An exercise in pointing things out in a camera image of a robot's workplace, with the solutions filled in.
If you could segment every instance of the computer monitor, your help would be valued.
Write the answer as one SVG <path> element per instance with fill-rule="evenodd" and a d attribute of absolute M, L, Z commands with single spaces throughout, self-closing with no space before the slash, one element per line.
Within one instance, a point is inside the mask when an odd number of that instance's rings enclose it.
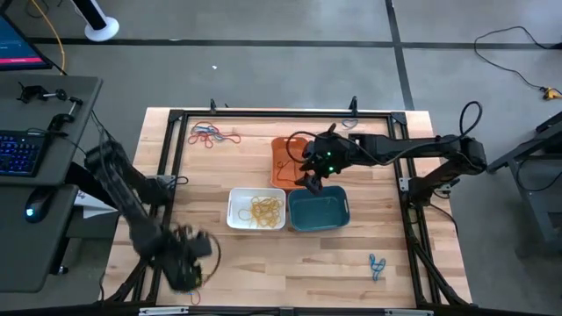
<path fill-rule="evenodd" d="M 24 34 L 0 14 L 0 71 L 50 69 L 48 58 L 30 44 Z"/>

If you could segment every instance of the blue plastic bin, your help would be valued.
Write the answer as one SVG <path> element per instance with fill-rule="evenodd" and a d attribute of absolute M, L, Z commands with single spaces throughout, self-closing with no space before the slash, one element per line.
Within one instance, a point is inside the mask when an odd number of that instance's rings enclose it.
<path fill-rule="evenodd" d="M 294 190 L 288 198 L 292 226 L 300 232 L 312 232 L 346 226 L 349 206 L 341 186 L 325 187 L 319 196 L 309 190 Z"/>

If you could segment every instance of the orange tray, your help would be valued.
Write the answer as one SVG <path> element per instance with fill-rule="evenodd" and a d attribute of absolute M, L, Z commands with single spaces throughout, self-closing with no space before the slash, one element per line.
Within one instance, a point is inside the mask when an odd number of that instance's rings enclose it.
<path fill-rule="evenodd" d="M 287 154 L 287 140 L 287 137 L 277 137 L 271 142 L 271 151 L 273 153 L 271 184 L 283 190 L 300 189 L 302 186 L 294 182 L 304 176 L 305 172 L 299 170 L 302 163 L 294 161 L 289 157 L 289 154 Z M 307 143 L 308 140 L 302 137 L 293 137 L 289 143 L 291 154 L 297 159 L 301 158 Z"/>

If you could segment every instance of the wooden table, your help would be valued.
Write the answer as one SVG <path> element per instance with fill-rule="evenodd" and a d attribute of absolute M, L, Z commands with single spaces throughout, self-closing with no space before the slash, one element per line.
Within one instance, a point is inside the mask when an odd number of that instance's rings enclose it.
<path fill-rule="evenodd" d="M 156 173 L 169 108 L 148 108 L 140 133 L 134 166 L 145 175 Z M 407 111 L 411 138 L 433 136 L 426 111 Z M 281 231 L 234 230 L 227 226 L 228 194 L 234 187 L 270 187 L 270 142 L 296 130 L 324 132 L 334 118 L 190 118 L 212 122 L 223 133 L 235 132 L 240 144 L 199 142 L 184 146 L 180 176 L 189 184 L 177 187 L 172 221 L 201 226 L 220 239 L 222 263 L 216 275 L 199 290 L 201 305 L 310 306 L 310 307 L 414 307 L 406 240 L 393 167 L 353 166 L 331 176 L 325 185 L 341 185 L 349 199 L 350 223 L 341 229 L 297 233 L 287 223 Z M 387 134 L 382 119 L 361 119 L 353 133 Z M 169 174 L 176 139 L 172 140 Z M 417 159 L 418 175 L 439 165 L 437 158 Z M 449 203 L 433 203 L 450 211 Z M 434 261 L 458 295 L 470 301 L 465 268 L 455 228 L 439 211 L 426 208 Z M 128 238 L 128 227 L 119 220 L 104 278 L 107 295 L 113 294 L 138 261 Z M 372 280 L 369 254 L 386 259 L 377 282 Z M 203 261 L 209 273 L 216 256 Z M 427 273 L 420 269 L 425 297 L 429 299 Z M 148 292 L 147 273 L 144 292 Z M 160 305 L 190 305 L 191 296 L 178 295 L 165 278 L 158 295 Z"/>

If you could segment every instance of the gray floor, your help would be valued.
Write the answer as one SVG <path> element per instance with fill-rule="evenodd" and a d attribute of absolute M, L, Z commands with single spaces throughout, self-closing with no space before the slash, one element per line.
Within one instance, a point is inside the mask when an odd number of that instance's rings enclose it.
<path fill-rule="evenodd" d="M 384 0 L 98 1 L 121 23 L 120 39 L 392 40 Z M 71 3 L 55 8 L 58 0 L 48 2 L 61 36 L 83 37 L 83 22 Z M 8 15 L 29 36 L 52 37 L 41 20 L 25 16 L 24 3 L 13 4 Z M 394 9 L 402 41 L 472 43 L 482 33 L 513 25 L 526 26 L 540 42 L 562 41 L 562 3 L 557 0 L 395 0 Z M 529 39 L 515 31 L 486 41 Z M 40 49 L 60 60 L 57 46 Z M 70 74 L 104 78 L 97 114 L 129 155 L 149 106 L 203 106 L 213 97 L 231 106 L 343 108 L 357 95 L 364 109 L 404 109 L 392 48 L 67 45 L 65 51 Z M 557 51 L 484 54 L 519 69 L 534 83 L 562 87 Z M 489 161 L 562 110 L 562 101 L 542 101 L 538 92 L 485 64 L 471 49 L 405 49 L 404 58 L 414 107 L 430 112 L 437 133 L 458 133 L 458 115 L 468 101 L 484 105 L 472 135 L 484 143 Z M 90 127 L 81 145 L 96 141 Z M 562 314 L 561 258 L 515 257 L 513 249 L 527 238 L 528 227 L 507 170 L 463 177 L 452 205 L 475 303 Z M 0 308 L 93 301 L 110 244 L 75 243 L 65 259 L 72 268 L 68 275 L 49 277 L 38 294 L 0 295 Z"/>

